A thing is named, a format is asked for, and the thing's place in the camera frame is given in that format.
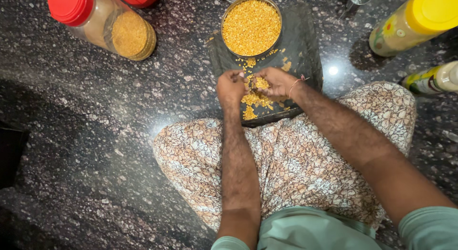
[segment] yellow lid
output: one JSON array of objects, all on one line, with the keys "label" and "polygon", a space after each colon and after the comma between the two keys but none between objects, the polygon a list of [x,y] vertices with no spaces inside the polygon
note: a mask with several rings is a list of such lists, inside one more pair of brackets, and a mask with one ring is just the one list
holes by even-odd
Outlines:
[{"label": "yellow lid", "polygon": [[409,0],[405,11],[416,32],[434,34],[458,26],[458,0]]}]

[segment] floral pants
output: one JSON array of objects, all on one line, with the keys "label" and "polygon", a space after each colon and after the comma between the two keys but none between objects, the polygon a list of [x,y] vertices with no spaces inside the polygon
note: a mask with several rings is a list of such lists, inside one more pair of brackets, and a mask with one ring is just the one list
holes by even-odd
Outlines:
[{"label": "floral pants", "polygon": [[[337,99],[368,120],[401,152],[409,152],[414,97],[394,83],[364,85]],[[154,141],[158,164],[191,208],[215,231],[221,220],[222,121],[200,119],[165,127]],[[312,206],[377,229],[385,211],[361,174],[305,115],[245,128],[260,184],[261,217]]]}]

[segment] wrist string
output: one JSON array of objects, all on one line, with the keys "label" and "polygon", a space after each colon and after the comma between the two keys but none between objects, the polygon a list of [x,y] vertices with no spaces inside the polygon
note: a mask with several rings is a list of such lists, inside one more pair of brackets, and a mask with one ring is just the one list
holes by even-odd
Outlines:
[{"label": "wrist string", "polygon": [[305,78],[304,75],[301,75],[301,78],[300,78],[300,79],[297,79],[297,80],[293,83],[293,85],[291,85],[291,89],[289,89],[288,97],[291,98],[291,91],[293,90],[293,87],[296,85],[296,83],[297,83],[298,81],[307,81],[307,79],[309,79],[309,78],[310,78],[310,77]]}]

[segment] black plastic sheet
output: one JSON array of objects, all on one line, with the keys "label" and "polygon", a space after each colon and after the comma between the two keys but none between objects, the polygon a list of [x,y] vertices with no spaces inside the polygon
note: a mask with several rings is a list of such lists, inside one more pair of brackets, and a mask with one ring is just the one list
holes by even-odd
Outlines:
[{"label": "black plastic sheet", "polygon": [[[274,49],[278,49],[277,53],[266,56],[264,60],[257,61],[253,68],[247,68],[252,73],[247,72],[245,77],[264,67],[284,67],[290,64],[288,71],[290,74],[298,78],[301,75],[304,75],[305,78],[310,77],[306,83],[317,91],[322,91],[323,72],[310,7],[307,3],[300,3],[288,9],[280,9],[280,11],[283,25],[280,39],[274,45]],[[241,69],[239,64],[241,63],[243,66],[243,62],[236,61],[238,57],[226,47],[221,31],[212,33],[208,39],[208,52],[215,77],[219,77],[229,69]],[[271,105],[273,110],[261,105],[258,107],[253,105],[254,113],[258,117],[251,120],[243,120],[242,124],[253,128],[282,118],[295,117],[302,113],[302,110],[292,100],[285,100],[280,104],[274,102]],[[242,119],[242,111],[245,111],[246,104],[242,103],[240,108],[240,118]]]}]

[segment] hand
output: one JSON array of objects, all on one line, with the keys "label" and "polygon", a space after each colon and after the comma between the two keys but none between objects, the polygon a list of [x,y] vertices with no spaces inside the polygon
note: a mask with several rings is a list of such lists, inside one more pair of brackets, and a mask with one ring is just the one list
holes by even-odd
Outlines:
[{"label": "hand", "polygon": [[291,89],[291,86],[296,82],[297,78],[288,74],[287,72],[283,71],[280,68],[275,67],[267,67],[262,69],[261,71],[255,73],[254,77],[263,77],[269,83],[269,89],[261,89],[258,88],[257,90],[267,97],[272,96],[287,96],[289,97],[288,93]]},{"label": "hand", "polygon": [[218,78],[216,92],[223,111],[228,109],[240,109],[240,101],[244,95],[249,94],[249,88],[244,83],[248,79],[244,78],[243,70],[228,70]]}]

